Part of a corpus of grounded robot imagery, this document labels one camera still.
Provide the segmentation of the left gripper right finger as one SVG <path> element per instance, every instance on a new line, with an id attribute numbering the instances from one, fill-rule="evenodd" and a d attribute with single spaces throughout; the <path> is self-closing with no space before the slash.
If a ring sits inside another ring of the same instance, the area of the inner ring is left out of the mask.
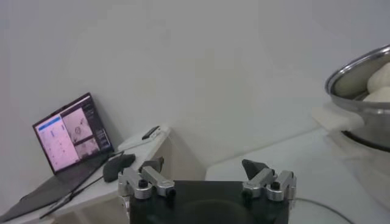
<path id="1" fill-rule="evenodd" d="M 260 198 L 263 194 L 270 201 L 294 201 L 296 199 L 296 176 L 283 170 L 279 174 L 265 163 L 249 159 L 241 161 L 248 180 L 243 182 L 246 198 Z"/>

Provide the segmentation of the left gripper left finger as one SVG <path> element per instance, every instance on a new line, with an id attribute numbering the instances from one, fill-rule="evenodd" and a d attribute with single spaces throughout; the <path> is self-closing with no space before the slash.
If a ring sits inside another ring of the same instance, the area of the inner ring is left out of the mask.
<path id="1" fill-rule="evenodd" d="M 159 196 L 174 197 L 175 182 L 160 173 L 164 161 L 163 157 L 159 157 L 145 161 L 138 170 L 131 167 L 123 169 L 118 174 L 118 195 L 121 197 L 133 195 L 137 200 L 147 200 L 155 189 Z"/>

